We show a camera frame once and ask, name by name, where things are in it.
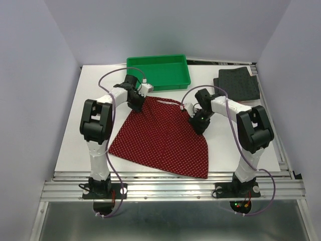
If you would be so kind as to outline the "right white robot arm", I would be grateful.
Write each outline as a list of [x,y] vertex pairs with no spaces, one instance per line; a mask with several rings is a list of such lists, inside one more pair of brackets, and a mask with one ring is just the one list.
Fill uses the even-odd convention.
[[260,197],[256,182],[259,160],[274,139],[270,120],[263,106],[247,106],[229,99],[227,92],[220,90],[210,94],[207,85],[195,94],[199,109],[191,103],[182,103],[181,110],[187,111],[189,123],[196,134],[201,135],[210,124],[214,114],[227,117],[240,153],[238,166],[231,182],[215,183],[212,193],[215,198]]

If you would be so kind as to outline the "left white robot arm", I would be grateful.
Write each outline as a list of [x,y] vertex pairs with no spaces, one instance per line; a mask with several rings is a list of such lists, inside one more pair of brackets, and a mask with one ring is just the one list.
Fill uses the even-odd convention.
[[107,198],[112,195],[110,171],[107,164],[108,142],[110,140],[116,108],[127,103],[135,112],[141,112],[142,106],[153,86],[146,78],[139,83],[138,78],[126,75],[122,83],[116,84],[98,99],[87,99],[84,102],[80,134],[86,141],[90,156],[90,176],[87,184],[81,184],[85,195],[95,198]]

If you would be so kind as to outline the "dark grey dotted skirt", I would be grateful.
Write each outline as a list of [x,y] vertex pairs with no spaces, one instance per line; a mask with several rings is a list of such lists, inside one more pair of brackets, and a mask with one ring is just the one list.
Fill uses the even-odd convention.
[[251,101],[260,98],[257,76],[251,75],[247,67],[220,69],[214,86],[227,92],[228,98],[236,101]]

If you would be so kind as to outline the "red polka dot skirt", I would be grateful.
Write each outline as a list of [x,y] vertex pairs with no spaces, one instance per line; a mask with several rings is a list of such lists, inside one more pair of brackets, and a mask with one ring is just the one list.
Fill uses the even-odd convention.
[[189,123],[178,101],[148,96],[140,113],[131,111],[108,152],[166,172],[207,179],[208,144]]

